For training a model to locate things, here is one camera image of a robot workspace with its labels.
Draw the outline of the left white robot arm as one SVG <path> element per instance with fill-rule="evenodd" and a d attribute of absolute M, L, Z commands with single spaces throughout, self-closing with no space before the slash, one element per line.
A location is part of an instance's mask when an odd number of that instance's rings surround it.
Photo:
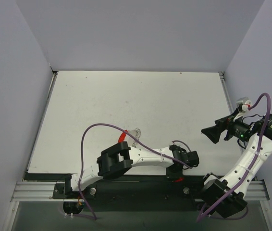
<path fill-rule="evenodd" d="M 129 146 L 128 142 L 117 143 L 101 152 L 96 161 L 85 166 L 84 145 L 81 144 L 81 171 L 65 180 L 64 194 L 77 197 L 87 186 L 100 179 L 114 180 L 134 167 L 163 167 L 172 173 L 182 173 L 183 168 L 199 165 L 196 151 L 187 151 L 175 144 L 162 149 L 148 150 Z"/>

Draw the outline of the metal chain keyring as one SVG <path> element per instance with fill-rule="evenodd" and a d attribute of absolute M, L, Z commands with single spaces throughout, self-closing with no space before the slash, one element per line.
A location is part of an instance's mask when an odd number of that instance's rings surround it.
<path fill-rule="evenodd" d="M 135 137 L 137 140 L 141 137 L 141 130 L 139 128 L 135 128 L 134 130 L 128 130 L 129 134 Z M 125 141 L 127 141 L 128 146 L 136 148 L 138 146 L 138 142 L 132 139 L 130 136 L 126 135 Z"/>

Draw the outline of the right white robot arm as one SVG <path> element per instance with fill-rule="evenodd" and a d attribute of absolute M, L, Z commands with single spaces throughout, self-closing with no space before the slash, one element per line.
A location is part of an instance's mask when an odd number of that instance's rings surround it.
<path fill-rule="evenodd" d="M 205 215 L 217 212 L 222 218 L 228 218 L 246 208 L 244 200 L 247 188 L 263 163 L 272 154 L 272 114 L 265 125 L 264 134 L 260 135 L 264 119 L 246 124 L 233 115 L 215 121 L 213 127 L 204 128 L 202 133 L 213 143 L 217 143 L 223 131 L 224 140 L 232 137 L 247 143 L 247 147 L 232 169 L 223 177 L 208 173 L 203 178 L 200 198 L 206 204 Z"/>

